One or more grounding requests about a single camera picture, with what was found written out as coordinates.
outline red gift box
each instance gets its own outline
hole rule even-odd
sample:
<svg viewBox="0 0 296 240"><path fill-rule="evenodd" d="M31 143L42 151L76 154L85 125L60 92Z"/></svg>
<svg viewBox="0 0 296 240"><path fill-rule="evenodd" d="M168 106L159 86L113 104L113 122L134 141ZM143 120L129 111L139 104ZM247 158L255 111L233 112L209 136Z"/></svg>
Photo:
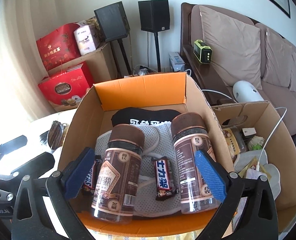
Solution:
<svg viewBox="0 0 296 240"><path fill-rule="evenodd" d="M79 27L77 23L65 24L37 40L39 54L47 71L80 57L73 34Z"/></svg>
<svg viewBox="0 0 296 240"><path fill-rule="evenodd" d="M45 77L38 87L53 108L60 112L77 108L94 83L87 63Z"/></svg>

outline brown cardboard box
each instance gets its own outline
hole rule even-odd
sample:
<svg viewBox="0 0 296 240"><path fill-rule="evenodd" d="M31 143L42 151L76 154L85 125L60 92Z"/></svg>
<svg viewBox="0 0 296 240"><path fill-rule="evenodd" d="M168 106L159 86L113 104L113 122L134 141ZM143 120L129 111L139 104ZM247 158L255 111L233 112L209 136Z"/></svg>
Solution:
<svg viewBox="0 0 296 240"><path fill-rule="evenodd" d="M207 126L216 160L227 171L233 171L233 164L220 123L247 115L244 123L237 125L255 127L259 136L267 138L279 120L278 113L269 102L232 104L212 109L186 73L163 73L99 83L87 93L76 111L65 138L58 169L62 171L70 161L75 160L84 147L95 147L96 138L112 129L111 117L119 109L129 106L150 110L174 109L181 113L197 112ZM296 149L283 123L271 137L267 155L269 162L281 172L282 192L276 205L282 228L293 218L293 206L296 205ZM167 236L194 231L204 228L215 212L175 214L144 220L134 218L130 224L120 225L92 217L88 212L91 197L79 194L70 203L87 228L118 236Z"/></svg>
<svg viewBox="0 0 296 240"><path fill-rule="evenodd" d="M117 78L117 68L112 56L110 43L105 43L93 52L64 63L62 69L65 70L69 67L76 66L83 61L87 62L95 83ZM61 66L49 70L48 74L53 75L58 71L61 71Z"/></svg>

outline green radio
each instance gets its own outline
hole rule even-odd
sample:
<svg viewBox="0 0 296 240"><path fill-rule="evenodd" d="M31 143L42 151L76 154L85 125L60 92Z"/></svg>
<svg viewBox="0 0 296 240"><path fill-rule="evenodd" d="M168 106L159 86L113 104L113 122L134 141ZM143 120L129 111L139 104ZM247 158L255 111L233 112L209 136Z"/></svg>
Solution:
<svg viewBox="0 0 296 240"><path fill-rule="evenodd" d="M200 63L210 63L212 49L202 40L196 40L194 42L193 53Z"/></svg>

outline metal screw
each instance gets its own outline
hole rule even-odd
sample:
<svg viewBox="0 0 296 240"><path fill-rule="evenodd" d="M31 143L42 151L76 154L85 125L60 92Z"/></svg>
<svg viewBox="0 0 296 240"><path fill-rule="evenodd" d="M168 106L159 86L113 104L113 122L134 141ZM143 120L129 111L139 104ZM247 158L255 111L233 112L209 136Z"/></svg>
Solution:
<svg viewBox="0 0 296 240"><path fill-rule="evenodd" d="M29 180L30 179L30 176L29 175L25 175L25 176L23 176L23 178L22 178L24 181L27 181L27 180Z"/></svg>
<svg viewBox="0 0 296 240"><path fill-rule="evenodd" d="M231 177L232 179L236 179L238 178L238 174L236 172L231 172L229 173L229 177Z"/></svg>
<svg viewBox="0 0 296 240"><path fill-rule="evenodd" d="M261 180L262 180L262 181L267 181L267 177L264 176L264 175L261 175Z"/></svg>
<svg viewBox="0 0 296 240"><path fill-rule="evenodd" d="M11 201L13 199L13 194L8 194L6 198L8 201Z"/></svg>
<svg viewBox="0 0 296 240"><path fill-rule="evenodd" d="M60 176L61 172L60 171L55 171L53 172L53 174L51 176L53 176L54 178Z"/></svg>

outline beige curtain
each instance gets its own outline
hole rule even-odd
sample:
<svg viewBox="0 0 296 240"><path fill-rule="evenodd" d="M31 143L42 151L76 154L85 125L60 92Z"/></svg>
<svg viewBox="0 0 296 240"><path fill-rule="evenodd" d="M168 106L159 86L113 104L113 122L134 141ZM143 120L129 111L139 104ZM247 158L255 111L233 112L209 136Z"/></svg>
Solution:
<svg viewBox="0 0 296 240"><path fill-rule="evenodd" d="M35 41L30 0L0 0L0 142L54 113L37 86L47 72Z"/></svg>

